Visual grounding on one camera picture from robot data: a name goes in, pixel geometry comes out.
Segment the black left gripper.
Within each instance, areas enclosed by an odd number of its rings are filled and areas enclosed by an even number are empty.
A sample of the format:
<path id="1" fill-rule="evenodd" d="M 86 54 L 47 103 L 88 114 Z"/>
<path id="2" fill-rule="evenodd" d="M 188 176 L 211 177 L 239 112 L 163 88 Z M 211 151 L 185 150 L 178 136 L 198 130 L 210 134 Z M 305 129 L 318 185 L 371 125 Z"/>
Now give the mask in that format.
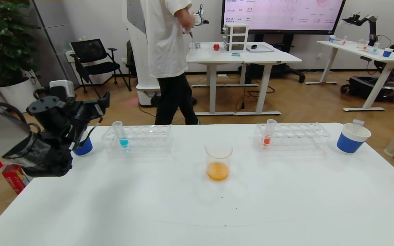
<path id="1" fill-rule="evenodd" d="M 73 102 L 71 115 L 76 120 L 93 120 L 103 117 L 108 107 L 110 107 L 110 91 L 106 91 L 99 100 Z"/>

